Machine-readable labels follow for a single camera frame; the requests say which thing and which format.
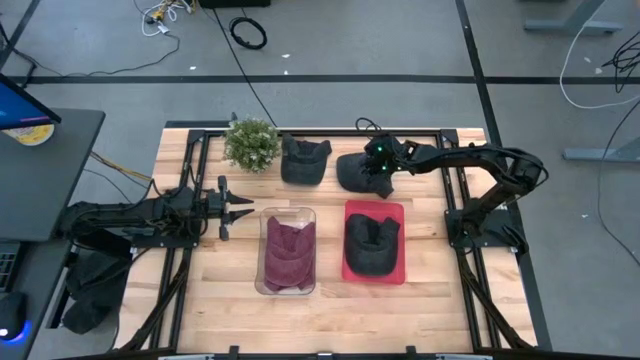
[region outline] cable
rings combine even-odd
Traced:
[[[224,31],[224,26],[222,26],[222,23],[220,22],[220,17],[218,16],[218,12],[216,11],[216,9],[212,9],[212,10],[213,10],[213,14],[216,16],[216,20],[217,20],[217,21],[214,21],[214,22],[216,22],[220,26],[220,30],[222,31],[222,35],[224,35],[224,39],[227,41],[227,45],[229,45],[229,49],[231,49],[231,54],[233,54],[233,58],[236,60],[236,63],[238,64],[238,67],[240,68],[240,72],[242,72],[242,76],[244,76],[244,80],[247,82],[247,85],[249,85],[249,88],[253,92],[253,95],[256,97],[256,100],[258,100],[258,102],[260,103],[260,106],[262,106],[262,109],[264,110],[264,112],[269,117],[269,120],[271,121],[273,126],[278,127],[276,122],[273,121],[273,117],[271,117],[271,114],[269,113],[269,110],[267,110],[267,107],[264,106],[264,104],[262,103],[262,100],[260,100],[260,97],[258,96],[258,93],[256,93],[255,89],[253,88],[253,85],[251,85],[251,81],[249,81],[249,77],[244,72],[244,68],[242,68],[242,64],[240,64],[240,60],[238,59],[238,56],[236,55],[235,50],[233,50],[233,45],[231,45],[231,41],[229,41],[229,37],[227,36],[227,33]]]
[[[611,230],[609,229],[609,227],[605,223],[604,218],[602,217],[602,210],[600,208],[600,197],[601,197],[601,191],[602,191],[601,190],[601,185],[602,185],[601,184],[602,183],[602,167],[604,165],[604,160],[607,157],[607,152],[609,151],[609,147],[611,147],[611,143],[613,142],[613,138],[618,133],[618,130],[620,130],[620,128],[622,127],[622,124],[624,124],[624,122],[627,121],[627,119],[629,118],[631,113],[636,109],[636,107],[638,107],[638,105],[640,105],[640,100],[638,100],[631,107],[631,109],[629,109],[629,111],[627,111],[627,114],[618,123],[618,125],[615,128],[615,130],[613,130],[613,134],[611,134],[611,137],[609,138],[609,141],[607,141],[607,146],[604,149],[604,153],[602,154],[602,158],[600,159],[600,165],[598,166],[598,189],[597,189],[596,206],[597,206],[597,211],[598,211],[598,219],[600,220],[600,225],[602,225],[602,228],[611,236],[611,238],[613,238],[613,240],[615,240],[620,246],[622,246],[622,248],[627,252],[627,254],[629,254],[629,256],[631,256],[633,258],[633,260],[636,262],[636,264],[638,264],[638,266],[640,266],[640,260],[638,260],[638,258],[635,256],[635,252],[632,251],[631,249],[629,249],[629,247],[627,245],[625,245],[622,242],[622,240],[620,240],[617,236],[615,236],[613,234],[613,232],[611,232]]]
[[[243,40],[240,35],[236,34],[236,26],[242,23],[251,24],[256,30],[260,32],[262,35],[262,42],[258,45],[252,45],[250,42]],[[248,17],[237,17],[231,19],[229,22],[229,32],[231,33],[231,37],[233,40],[240,46],[250,49],[250,50],[260,50],[267,45],[267,32],[264,30],[262,25],[260,25],[257,21],[250,19]]]
[[[638,37],[638,35],[640,35],[640,31],[637,32],[635,35],[633,35],[624,44],[620,45],[620,47],[618,48],[618,50],[616,50],[611,60],[602,64],[602,67],[613,66],[615,68],[614,77],[615,77],[616,93],[618,94],[621,93],[622,89],[624,89],[625,85],[627,85],[627,82],[629,81],[631,74],[636,69],[636,66],[638,65],[638,63],[640,62],[638,61],[638,58],[640,58],[640,48],[637,47],[638,45],[640,45],[640,41],[636,41],[627,47],[627,45],[631,41],[633,41],[633,39]],[[632,52],[632,51],[635,51],[635,55],[621,59],[621,57],[625,55],[627,52]],[[624,73],[627,73],[627,76],[620,78],[620,75]]]
[[[362,130],[362,129],[360,129],[360,121],[368,122],[369,125],[367,125],[367,127],[364,128],[364,130]],[[369,131],[370,128],[373,128],[373,131],[375,131],[376,133],[379,133],[379,132],[382,131],[382,127],[380,127],[380,125],[376,124],[373,120],[370,120],[370,119],[368,119],[366,117],[359,117],[358,119],[356,119],[356,130],[358,132],[367,132],[367,131]],[[367,138],[369,140],[371,140],[373,138],[373,136],[367,135]]]
[[[4,28],[2,28],[1,32],[2,32],[2,37],[5,38],[5,41],[7,41],[8,38],[6,38],[6,33],[4,31]],[[171,51],[169,51],[165,55],[163,55],[160,59],[158,59],[156,61],[153,61],[153,62],[150,62],[150,63],[142,64],[142,65],[139,65],[139,66],[136,66],[136,67],[133,67],[133,68],[124,68],[124,69],[118,69],[118,70],[115,70],[115,71],[102,71],[102,70],[100,70],[100,71],[93,71],[93,72],[90,72],[88,74],[85,74],[85,73],[71,73],[71,74],[64,75],[64,74],[60,73],[59,71],[56,71],[56,70],[54,70],[54,69],[52,69],[50,67],[42,65],[40,62],[38,62],[32,56],[27,55],[27,54],[23,53],[22,51],[16,49],[14,44],[11,44],[8,41],[7,41],[7,47],[10,48],[17,55],[25,58],[26,60],[28,60],[28,61],[30,61],[30,62],[32,62],[34,64],[36,64],[38,67],[40,67],[40,68],[42,68],[44,70],[50,71],[50,72],[58,75],[59,77],[62,77],[62,78],[74,77],[74,76],[90,77],[90,76],[97,75],[97,74],[115,75],[115,74],[118,74],[118,73],[121,73],[121,72],[125,72],[125,71],[140,70],[140,69],[143,69],[143,68],[146,68],[146,67],[149,67],[149,66],[154,66],[154,65],[157,65],[157,64],[161,63],[162,61],[164,61],[164,59],[166,59],[170,55],[172,55],[172,54],[178,52],[178,50],[180,50],[180,38],[179,37],[177,37],[175,35],[171,35],[171,34],[164,34],[164,36],[167,36],[167,37],[175,39],[176,40],[176,48],[171,50]]]
[[[86,171],[86,172],[92,173],[92,174],[94,174],[94,175],[100,176],[101,178],[103,178],[103,179],[107,180],[111,185],[113,185],[113,187],[114,187],[114,188],[116,188],[116,190],[118,190],[118,191],[120,192],[120,194],[122,194],[122,196],[123,196],[125,199],[127,199],[127,201],[129,202],[129,204],[131,204],[131,199],[129,199],[129,198],[127,197],[127,195],[125,195],[124,191],[122,191],[122,189],[120,189],[120,188],[118,187],[118,185],[116,185],[113,181],[111,181],[111,179],[109,179],[109,178],[108,178],[108,177],[106,177],[105,175],[102,175],[102,174],[100,174],[100,173],[98,173],[98,172],[95,172],[95,171],[93,171],[93,170],[89,170],[89,169],[82,169],[82,171]]]
[[[134,183],[134,184],[136,184],[136,185],[140,186],[141,188],[143,188],[143,189],[146,189],[146,188],[147,188],[147,185],[144,185],[144,184],[142,184],[142,183],[138,182],[136,179],[134,179],[133,177],[131,177],[131,175],[129,175],[129,174],[127,174],[127,173],[125,173],[125,172],[123,172],[123,171],[121,171],[121,170],[119,170],[119,169],[112,168],[112,167],[110,167],[109,165],[106,165],[106,164],[104,164],[104,163],[101,163],[101,164],[102,164],[102,165],[105,165],[105,166],[107,166],[107,167],[109,167],[109,168],[111,168],[111,169],[113,169],[113,170],[115,170],[115,171],[117,171],[117,172],[119,172],[122,176],[126,177],[126,178],[127,178],[128,180],[130,180],[132,183]]]
[[[96,287],[98,285],[102,285],[108,281],[111,281],[115,278],[117,278],[118,276],[120,276],[123,272],[125,272],[126,270],[129,270],[135,263],[136,261],[138,261],[138,259],[140,259],[142,257],[142,255],[146,254],[150,249],[144,249],[142,251],[140,251],[140,254],[138,254],[138,256],[134,257],[130,263],[128,263],[126,266],[121,267],[120,269],[118,269],[116,272],[114,272],[113,274],[111,274],[111,276],[108,276],[100,281],[97,281],[93,284],[87,284],[87,286],[89,286],[89,288],[93,288]]]
[[[140,6],[138,6],[138,2],[137,2],[136,0],[133,0],[133,6],[135,6],[135,7],[136,7],[136,9],[138,10],[138,12],[139,12],[140,14],[142,14],[142,15],[144,15],[144,16],[146,16],[146,17],[148,17],[151,21],[155,21],[155,19],[154,19],[154,18],[152,18],[151,16],[149,16],[149,15],[145,15],[144,11],[142,11],[142,9],[140,9]]]
[[[602,108],[611,107],[611,106],[618,106],[618,105],[628,104],[630,102],[633,102],[633,101],[636,101],[636,100],[640,99],[640,95],[637,95],[637,96],[632,97],[631,99],[628,99],[628,100],[625,100],[625,101],[621,101],[621,102],[618,102],[618,103],[610,103],[610,104],[602,104],[602,105],[580,105],[580,104],[577,104],[576,102],[574,102],[573,100],[571,100],[569,98],[569,95],[567,95],[566,90],[564,89],[564,84],[562,82],[562,79],[564,78],[564,73],[567,70],[567,64],[569,63],[569,57],[571,56],[571,52],[573,51],[573,47],[575,46],[576,41],[578,40],[578,38],[580,37],[580,35],[584,31],[584,29],[587,27],[589,22],[593,19],[594,16],[596,16],[596,14],[600,11],[601,8],[602,8],[602,5],[600,5],[598,10],[594,11],[593,15],[591,15],[591,17],[587,21],[584,22],[584,24],[582,25],[582,28],[576,34],[576,37],[573,38],[573,41],[571,42],[571,45],[569,46],[569,51],[567,51],[567,56],[564,59],[564,65],[562,66],[562,71],[560,72],[560,90],[562,90],[562,94],[564,95],[564,98],[567,99],[567,101],[571,105],[573,105],[573,106],[575,106],[575,107],[577,107],[579,109],[585,109],[585,110],[602,109]]]
[[[150,62],[150,63],[146,63],[146,64],[142,64],[136,67],[132,67],[132,68],[124,68],[124,69],[118,69],[118,70],[114,70],[114,71],[93,71],[90,72],[88,74],[84,74],[84,73],[71,73],[71,74],[67,74],[64,75],[63,77],[73,77],[73,76],[82,76],[82,77],[90,77],[96,74],[103,74],[103,75],[115,75],[121,72],[125,72],[125,71],[136,71],[136,70],[140,70],[149,66],[153,66],[153,65],[157,65],[159,63],[161,63],[164,59],[166,59],[167,57],[171,56],[172,54],[175,54],[178,52],[178,50],[180,50],[180,38],[175,36],[175,35],[171,35],[171,34],[164,34],[164,36],[166,37],[170,37],[174,40],[176,40],[176,48],[169,51],[168,53],[164,54],[160,59]]]
[[[97,160],[97,161],[101,162],[101,163],[102,163],[103,165],[105,165],[105,166],[108,166],[108,167],[113,168],[113,169],[115,169],[115,170],[118,170],[118,171],[121,171],[121,172],[127,173],[127,174],[129,174],[129,175],[131,175],[131,176],[135,176],[135,177],[137,177],[137,178],[139,178],[139,179],[142,179],[142,180],[144,180],[144,181],[151,181],[151,177],[150,177],[150,176],[147,176],[147,175],[141,174],[141,173],[139,173],[139,172],[137,172],[137,171],[133,171],[133,170],[131,170],[131,169],[127,169],[127,168],[126,168],[126,167],[124,167],[124,166],[118,165],[118,164],[114,163],[113,161],[110,161],[110,160],[106,159],[105,157],[103,157],[102,155],[100,155],[100,154],[96,153],[95,151],[92,151],[92,152],[91,152],[91,157],[92,157],[93,159],[95,159],[95,160]]]
[[[160,24],[159,26],[164,26],[164,23],[160,20],[156,20],[155,18],[147,15],[149,14],[149,12],[151,12],[151,10],[153,9],[157,9],[157,8],[161,8],[166,6],[166,10],[165,12],[169,15],[169,20],[175,22],[176,20],[178,20],[178,13],[175,11],[175,9],[185,9],[184,6],[182,5],[178,5],[175,3],[171,3],[169,4],[166,0],[163,0],[162,2],[160,2],[158,5],[152,6],[148,9],[146,9],[143,13],[142,13],[142,23],[141,23],[141,29],[142,29],[142,35],[147,36],[147,37],[152,37],[152,36],[156,36],[159,34],[163,34],[162,30],[158,29],[158,31],[154,32],[154,33],[147,33],[145,31],[145,25],[148,24],[147,18],[151,19],[152,23],[151,24]]]

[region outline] black cord coil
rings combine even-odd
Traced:
[[[242,23],[248,23],[251,24],[254,28],[256,28],[260,34],[262,34],[262,42],[258,45],[253,45],[248,41],[244,41],[240,35],[236,34],[236,26],[238,26],[239,24]],[[262,25],[260,25],[257,21],[248,18],[248,17],[237,17],[231,20],[231,22],[229,22],[229,32],[231,33],[231,37],[233,38],[233,40],[238,43],[238,45],[247,48],[247,49],[251,49],[251,50],[260,50],[263,47],[265,47],[265,45],[267,45],[267,32],[264,30],[264,28],[262,27]]]

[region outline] blue light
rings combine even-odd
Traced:
[[[0,342],[2,344],[9,345],[9,346],[20,346],[20,345],[23,345],[25,341],[27,341],[27,338],[29,337],[30,332],[31,332],[31,321],[27,320],[24,323],[24,328],[22,328],[22,332],[18,334],[18,336],[16,336],[11,340],[3,340]]]

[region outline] black fabric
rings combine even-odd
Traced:
[[[297,185],[318,185],[322,182],[331,154],[331,143],[296,141],[293,136],[282,136],[282,180]]]
[[[98,252],[78,261],[66,279],[67,291],[75,303],[64,314],[64,326],[76,334],[94,329],[122,302],[130,260]]]
[[[336,165],[338,182],[347,191],[375,193],[386,199],[393,192],[391,177],[387,174],[367,174],[363,166],[365,156],[365,153],[340,156]]]
[[[349,216],[345,255],[351,270],[359,275],[386,276],[398,261],[400,224],[386,218],[382,224],[362,214]]]

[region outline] black desk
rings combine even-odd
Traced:
[[[50,237],[71,198],[105,117],[102,111],[53,111],[60,115],[62,123],[56,126],[52,138],[40,146],[28,148],[0,134],[3,156],[0,161],[3,174],[0,239],[42,241]],[[11,216],[5,216],[8,211],[12,212]],[[27,358],[70,248],[71,244],[61,239],[28,245],[12,290],[27,294],[31,330],[24,343],[0,342],[0,359]]]

